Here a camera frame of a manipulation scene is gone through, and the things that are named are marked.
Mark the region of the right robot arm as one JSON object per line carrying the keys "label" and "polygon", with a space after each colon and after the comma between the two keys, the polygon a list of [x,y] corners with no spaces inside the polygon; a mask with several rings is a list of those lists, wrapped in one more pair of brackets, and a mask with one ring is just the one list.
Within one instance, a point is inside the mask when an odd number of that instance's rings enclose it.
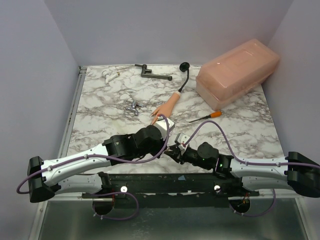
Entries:
{"label": "right robot arm", "polygon": [[320,196],[320,166],[299,152],[290,151],[280,158],[237,159],[204,142],[197,149],[174,144],[165,154],[179,164],[212,170],[220,179],[236,179],[230,183],[230,191],[236,196],[260,189],[293,190],[309,198]]}

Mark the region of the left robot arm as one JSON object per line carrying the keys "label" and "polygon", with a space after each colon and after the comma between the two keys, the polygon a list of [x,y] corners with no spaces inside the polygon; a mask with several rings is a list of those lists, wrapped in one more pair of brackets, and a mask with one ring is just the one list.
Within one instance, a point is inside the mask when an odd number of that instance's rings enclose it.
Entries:
{"label": "left robot arm", "polygon": [[72,188],[69,179],[80,173],[122,163],[136,164],[148,154],[153,159],[158,158],[167,147],[172,128],[172,125],[156,123],[136,133],[113,135],[103,143],[74,155],[49,160],[32,157],[27,169],[29,201],[44,202],[66,188]]}

